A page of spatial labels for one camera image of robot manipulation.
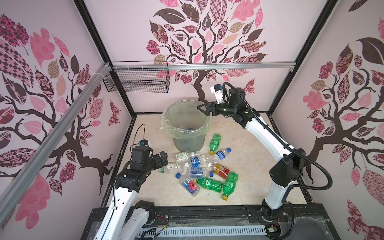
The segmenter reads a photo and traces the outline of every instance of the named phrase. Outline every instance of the soda water bottle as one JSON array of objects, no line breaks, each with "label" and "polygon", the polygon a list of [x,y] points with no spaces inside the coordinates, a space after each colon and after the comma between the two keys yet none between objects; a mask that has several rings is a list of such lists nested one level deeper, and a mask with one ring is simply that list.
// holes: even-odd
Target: soda water bottle
[{"label": "soda water bottle", "polygon": [[209,145],[209,154],[213,155],[215,151],[218,149],[218,145],[221,141],[221,136],[218,133],[215,133],[214,136],[212,137],[211,144]]},{"label": "soda water bottle", "polygon": [[189,178],[213,177],[214,173],[206,167],[188,167],[187,176]]},{"label": "soda water bottle", "polygon": [[222,199],[224,199],[225,201],[228,200],[228,196],[233,193],[238,179],[239,179],[238,174],[235,174],[235,172],[229,172],[228,177],[223,186]]},{"label": "soda water bottle", "polygon": [[179,180],[180,185],[183,186],[183,188],[185,188],[193,196],[195,196],[199,192],[199,186],[196,185],[196,183],[194,183],[193,181],[191,181],[189,177],[181,176],[180,173],[177,173],[176,178]]},{"label": "soda water bottle", "polygon": [[195,183],[199,184],[205,189],[213,190],[216,192],[221,192],[221,189],[223,188],[223,183],[220,181],[216,181],[209,178],[195,178]]}]

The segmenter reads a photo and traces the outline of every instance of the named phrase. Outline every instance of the wire basket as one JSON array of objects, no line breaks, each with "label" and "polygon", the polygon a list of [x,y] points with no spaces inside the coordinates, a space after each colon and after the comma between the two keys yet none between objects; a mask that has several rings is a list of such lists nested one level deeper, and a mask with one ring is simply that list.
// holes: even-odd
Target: wire basket
[{"label": "wire basket", "polygon": [[120,90],[127,93],[168,93],[170,83],[168,63],[166,61],[150,62],[153,62],[154,65],[129,65],[113,68],[104,78],[108,92],[119,92]]}]

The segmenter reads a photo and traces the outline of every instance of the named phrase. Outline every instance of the black cable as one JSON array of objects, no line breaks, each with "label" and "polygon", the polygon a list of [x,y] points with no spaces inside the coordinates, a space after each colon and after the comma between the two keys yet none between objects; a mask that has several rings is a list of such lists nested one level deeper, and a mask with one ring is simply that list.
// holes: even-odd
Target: black cable
[{"label": "black cable", "polygon": [[311,189],[311,190],[327,190],[329,189],[332,184],[333,184],[333,180],[332,180],[332,177],[331,175],[328,173],[328,171],[323,167],[321,166],[320,164],[318,164],[317,162],[311,160],[310,158],[308,158],[307,156],[301,154],[300,152],[292,149],[291,147],[289,147],[288,144],[286,144],[284,142],[283,139],[281,139],[279,137],[279,135],[277,135],[272,129],[270,129],[266,124],[263,123],[263,121],[261,121],[256,113],[254,112],[254,110],[251,108],[251,106],[249,105],[249,103],[245,100],[245,98],[240,94],[240,92],[234,87],[232,86],[232,84],[228,83],[228,82],[225,82],[223,83],[223,97],[224,97],[224,92],[226,92],[226,89],[225,89],[225,86],[228,85],[231,89],[233,89],[235,91],[235,93],[238,94],[238,96],[241,97],[241,99],[245,102],[247,108],[249,108],[249,110],[251,111],[251,113],[253,114],[253,116],[255,117],[255,119],[268,131],[270,132],[279,142],[281,145],[283,145],[283,147],[285,149],[287,149],[288,151],[290,151],[291,153],[295,154],[296,156],[298,157],[301,157],[303,158],[304,160],[308,161],[309,163],[311,163],[312,165],[314,165],[315,167],[317,167],[318,169],[320,169],[324,175],[326,176],[327,180],[328,180],[328,183],[325,185],[325,186],[322,186],[322,187],[314,187],[314,186],[308,186],[308,185],[303,185],[303,184],[293,184],[293,185],[290,185],[288,188],[289,189],[292,189],[294,187],[302,187],[302,188],[306,188],[306,189]]}]

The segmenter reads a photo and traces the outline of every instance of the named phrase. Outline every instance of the fiji water bottle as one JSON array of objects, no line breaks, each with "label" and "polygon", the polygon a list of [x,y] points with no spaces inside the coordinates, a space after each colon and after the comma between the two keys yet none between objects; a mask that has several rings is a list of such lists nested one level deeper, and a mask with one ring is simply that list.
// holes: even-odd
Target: fiji water bottle
[{"label": "fiji water bottle", "polygon": [[188,167],[187,176],[189,178],[213,177],[214,173],[206,167]]},{"label": "fiji water bottle", "polygon": [[189,177],[181,176],[180,173],[177,173],[176,178],[179,180],[180,185],[183,186],[183,188],[185,188],[193,196],[196,196],[196,194],[199,192],[200,187],[194,183],[193,180],[189,179]]},{"label": "fiji water bottle", "polygon": [[218,149],[218,145],[221,141],[221,136],[218,133],[215,133],[214,136],[212,137],[211,144],[209,145],[209,154],[213,155],[215,151]]}]

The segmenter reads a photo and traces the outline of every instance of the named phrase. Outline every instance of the marble floor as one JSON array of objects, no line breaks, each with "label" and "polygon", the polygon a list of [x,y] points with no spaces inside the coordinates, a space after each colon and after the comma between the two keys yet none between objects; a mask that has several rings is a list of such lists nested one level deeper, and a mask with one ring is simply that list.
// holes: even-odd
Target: marble floor
[{"label": "marble floor", "polygon": [[[266,114],[263,119],[270,125]],[[212,128],[206,134],[204,147],[201,153],[209,152],[209,142],[214,133],[220,133],[222,140],[221,147],[230,147],[232,152],[221,164],[239,174],[239,180],[233,194],[227,201],[224,201],[222,193],[200,188],[196,196],[192,196],[182,186],[173,174],[158,173],[152,171],[151,175],[141,186],[134,205],[139,200],[154,202],[157,206],[178,206],[178,205],[241,205],[261,204],[268,194],[271,185],[269,170],[275,165],[275,161],[262,143],[247,130],[244,130],[231,118],[223,116],[211,117]],[[168,154],[168,160],[172,161],[173,154],[179,152],[175,147],[172,138],[160,132],[161,115],[138,115],[135,121],[127,150],[122,159],[119,172],[124,164],[129,161],[131,153],[129,146],[132,144],[137,128],[146,124],[145,139],[151,142],[154,154],[164,151]],[[142,128],[139,130],[135,143],[142,138]],[[223,179],[214,175],[215,180]],[[288,201],[294,204],[306,203],[300,188],[294,188],[287,197]]]}]

